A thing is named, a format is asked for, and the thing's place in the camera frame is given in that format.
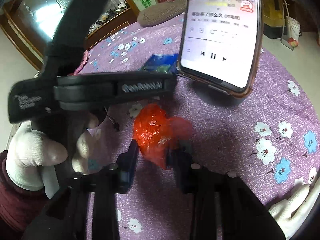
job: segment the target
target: smartphone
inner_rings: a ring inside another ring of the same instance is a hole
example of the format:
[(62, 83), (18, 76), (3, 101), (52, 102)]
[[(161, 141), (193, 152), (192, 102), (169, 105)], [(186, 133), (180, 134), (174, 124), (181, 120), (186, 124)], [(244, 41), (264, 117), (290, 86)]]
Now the smartphone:
[(234, 97), (250, 94), (262, 43), (260, 0), (187, 0), (180, 74)]

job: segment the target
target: phone stand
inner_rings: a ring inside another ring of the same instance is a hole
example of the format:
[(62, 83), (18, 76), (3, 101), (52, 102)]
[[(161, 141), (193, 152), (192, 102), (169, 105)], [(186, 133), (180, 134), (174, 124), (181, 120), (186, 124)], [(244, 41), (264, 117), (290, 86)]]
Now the phone stand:
[(236, 106), (241, 104), (246, 99), (246, 97), (235, 98), (197, 81), (192, 81), (191, 87), (202, 101), (212, 106)]

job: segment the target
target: blue plastic packet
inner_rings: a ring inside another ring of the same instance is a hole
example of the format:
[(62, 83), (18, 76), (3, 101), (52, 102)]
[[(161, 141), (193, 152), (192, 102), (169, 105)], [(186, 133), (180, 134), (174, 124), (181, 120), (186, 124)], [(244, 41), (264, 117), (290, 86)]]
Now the blue plastic packet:
[(152, 56), (139, 69), (139, 71), (176, 74), (178, 72), (177, 70), (178, 56), (179, 56), (178, 53), (174, 55), (152, 54)]

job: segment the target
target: orange plastic wrapper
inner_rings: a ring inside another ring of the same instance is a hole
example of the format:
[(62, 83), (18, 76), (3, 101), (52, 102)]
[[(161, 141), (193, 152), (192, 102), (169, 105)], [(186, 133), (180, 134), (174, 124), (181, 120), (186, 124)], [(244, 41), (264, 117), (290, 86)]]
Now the orange plastic wrapper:
[(137, 141), (144, 159), (167, 170), (166, 153), (175, 149), (178, 140), (189, 140), (192, 125), (181, 117), (166, 117), (157, 104), (145, 106), (133, 125), (133, 138)]

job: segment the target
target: maroon sleeve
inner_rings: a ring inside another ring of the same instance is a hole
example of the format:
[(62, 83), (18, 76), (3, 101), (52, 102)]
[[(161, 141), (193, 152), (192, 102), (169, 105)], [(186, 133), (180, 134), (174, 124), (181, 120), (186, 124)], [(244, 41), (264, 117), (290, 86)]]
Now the maroon sleeve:
[(40, 213), (48, 198), (44, 190), (28, 191), (15, 185), (5, 168), (7, 151), (0, 154), (1, 239), (20, 239), (28, 224)]

